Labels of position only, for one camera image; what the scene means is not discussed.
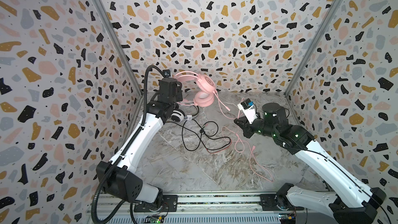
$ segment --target marble tabletop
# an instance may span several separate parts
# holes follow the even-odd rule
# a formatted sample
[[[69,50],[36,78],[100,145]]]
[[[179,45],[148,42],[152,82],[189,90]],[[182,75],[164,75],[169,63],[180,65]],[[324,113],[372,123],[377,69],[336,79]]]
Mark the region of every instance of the marble tabletop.
[[[184,97],[193,99],[194,93],[184,93]],[[244,97],[255,102],[257,111],[261,112],[261,106],[268,102],[277,102],[288,108],[283,95],[275,93],[219,93],[219,97],[231,111],[227,111],[222,105],[222,111],[226,116],[235,118],[238,114],[238,104]],[[186,114],[194,114],[194,107],[180,107]],[[220,111],[217,100],[209,107],[201,107],[198,117],[195,119],[203,125],[207,121],[214,121],[219,126],[219,131],[214,137],[221,137],[221,127],[226,126],[236,132],[242,140],[246,140],[250,146],[255,146],[253,154],[263,167],[267,168],[273,177],[269,182],[252,172],[250,164],[257,173],[270,179],[268,172],[256,165],[253,157],[250,159],[250,148],[245,143],[245,150],[241,153],[231,146],[216,154],[209,154],[201,144],[199,148],[190,152],[182,143],[182,127],[173,123],[165,123],[162,129],[150,142],[141,158],[136,175],[144,182],[162,188],[164,191],[277,191],[284,183],[292,183],[299,187],[311,190],[325,189],[325,183],[308,165],[291,155],[288,151],[277,146],[272,138],[254,134],[251,138],[243,137],[242,130],[233,120],[224,117]],[[296,124],[290,115],[289,122]],[[200,128],[193,121],[188,121],[185,127],[199,133]],[[208,123],[204,128],[207,133],[216,131],[214,123]],[[198,137],[189,131],[184,131],[184,142],[193,150],[198,142]],[[237,140],[235,134],[225,130],[224,136]],[[228,143],[227,140],[209,140],[203,138],[203,142],[209,148],[217,148]],[[243,146],[236,144],[238,150]]]

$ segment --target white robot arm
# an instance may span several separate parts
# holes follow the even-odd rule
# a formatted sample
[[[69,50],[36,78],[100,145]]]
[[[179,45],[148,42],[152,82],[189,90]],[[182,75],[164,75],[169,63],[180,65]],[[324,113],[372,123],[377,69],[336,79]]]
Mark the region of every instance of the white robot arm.
[[[246,99],[240,107],[252,109],[253,102]],[[303,127],[289,124],[284,107],[267,103],[262,110],[263,119],[256,112],[243,111],[246,116],[234,120],[242,128],[244,136],[250,138],[257,133],[272,137],[277,145],[308,164],[335,191],[326,194],[286,183],[277,192],[278,206],[281,209],[293,206],[309,208],[335,218],[340,224],[371,224],[386,194],[354,177]]]

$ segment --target terrazzo wallpaper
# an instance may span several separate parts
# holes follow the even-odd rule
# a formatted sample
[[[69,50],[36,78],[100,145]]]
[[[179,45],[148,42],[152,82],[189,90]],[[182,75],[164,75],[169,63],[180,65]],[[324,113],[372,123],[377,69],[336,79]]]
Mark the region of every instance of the terrazzo wallpaper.
[[[398,0],[344,0],[288,98],[302,125],[398,212]],[[388,223],[381,211],[378,223]]]
[[[0,0],[0,222],[84,223],[136,101],[91,0]]]
[[[206,73],[229,92],[284,91],[332,2],[102,0],[141,86],[156,64]],[[160,76],[152,75],[156,90]]]

